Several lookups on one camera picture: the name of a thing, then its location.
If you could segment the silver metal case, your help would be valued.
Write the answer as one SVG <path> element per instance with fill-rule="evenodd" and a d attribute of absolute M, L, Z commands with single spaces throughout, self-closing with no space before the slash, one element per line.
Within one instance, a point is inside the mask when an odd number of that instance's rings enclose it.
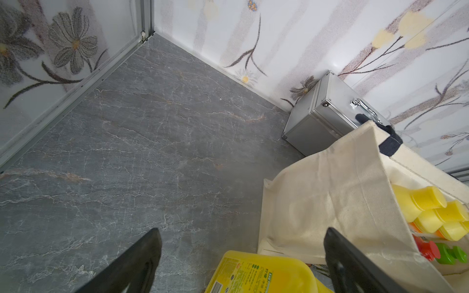
<path fill-rule="evenodd" d="M 362 125 L 356 116 L 391 123 L 332 72 L 325 74 L 293 107 L 282 138 L 304 156 L 330 147 Z"/>

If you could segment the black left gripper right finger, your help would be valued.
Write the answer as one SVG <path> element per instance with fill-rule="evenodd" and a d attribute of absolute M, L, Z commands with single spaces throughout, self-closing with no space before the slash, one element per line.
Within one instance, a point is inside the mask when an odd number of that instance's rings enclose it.
<path fill-rule="evenodd" d="M 406 292 L 332 227 L 326 231 L 324 249 L 326 264 L 336 293 Z"/>

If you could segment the large yellow soap bottle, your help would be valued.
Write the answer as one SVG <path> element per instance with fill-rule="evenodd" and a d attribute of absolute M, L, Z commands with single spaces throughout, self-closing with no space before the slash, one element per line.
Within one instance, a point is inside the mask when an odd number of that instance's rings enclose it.
<path fill-rule="evenodd" d="M 330 293 L 302 261 L 227 251 L 206 293 Z"/>

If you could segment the green bottle red cap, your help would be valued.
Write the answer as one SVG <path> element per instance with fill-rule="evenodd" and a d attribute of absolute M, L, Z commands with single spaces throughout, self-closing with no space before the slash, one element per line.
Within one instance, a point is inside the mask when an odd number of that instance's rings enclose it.
<path fill-rule="evenodd" d="M 441 253 L 433 241 L 424 241 L 420 237 L 413 236 L 415 244 L 421 253 L 429 261 L 439 260 L 441 258 Z"/>

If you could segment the white bottle green cap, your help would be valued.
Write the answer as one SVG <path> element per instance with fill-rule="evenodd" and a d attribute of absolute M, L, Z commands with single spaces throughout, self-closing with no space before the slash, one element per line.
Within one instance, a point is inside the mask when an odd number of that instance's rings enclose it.
<path fill-rule="evenodd" d="M 456 261 L 468 263 L 467 254 L 459 246 L 450 247 L 444 243 L 436 243 L 436 246 L 440 252 L 440 258 L 437 259 L 439 264 L 455 265 Z"/>

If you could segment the cream canvas shopping bag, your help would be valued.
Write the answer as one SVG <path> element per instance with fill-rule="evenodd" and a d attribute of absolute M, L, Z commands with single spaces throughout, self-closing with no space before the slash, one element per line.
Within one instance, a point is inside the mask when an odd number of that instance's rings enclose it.
<path fill-rule="evenodd" d="M 467 185 L 370 121 L 264 182 L 259 254 L 324 264 L 332 227 L 409 292 L 466 293 L 468 265 L 420 254 L 393 184 L 434 186 L 448 200 L 469 202 Z"/>

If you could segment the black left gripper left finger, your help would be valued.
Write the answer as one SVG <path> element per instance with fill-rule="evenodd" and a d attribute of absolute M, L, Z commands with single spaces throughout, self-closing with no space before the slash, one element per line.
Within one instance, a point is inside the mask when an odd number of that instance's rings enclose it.
<path fill-rule="evenodd" d="M 149 293 L 162 255 L 159 229 L 152 228 L 79 293 Z"/>

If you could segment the orange bottle yellow cap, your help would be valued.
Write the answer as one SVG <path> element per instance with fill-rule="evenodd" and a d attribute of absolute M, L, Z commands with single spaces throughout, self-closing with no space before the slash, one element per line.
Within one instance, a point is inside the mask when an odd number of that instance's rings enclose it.
<path fill-rule="evenodd" d="M 449 222 L 443 224 L 436 232 L 436 235 L 448 241 L 457 242 L 469 233 L 469 222 Z"/>
<path fill-rule="evenodd" d="M 450 201 L 445 208 L 423 211 L 413 222 L 412 226 L 419 233 L 435 233 L 446 223 L 464 222 L 469 219 L 467 208 L 459 201 Z"/>
<path fill-rule="evenodd" d="M 447 200 L 435 186 L 408 189 L 392 184 L 393 193 L 407 223 L 413 222 L 422 212 L 447 207 Z"/>

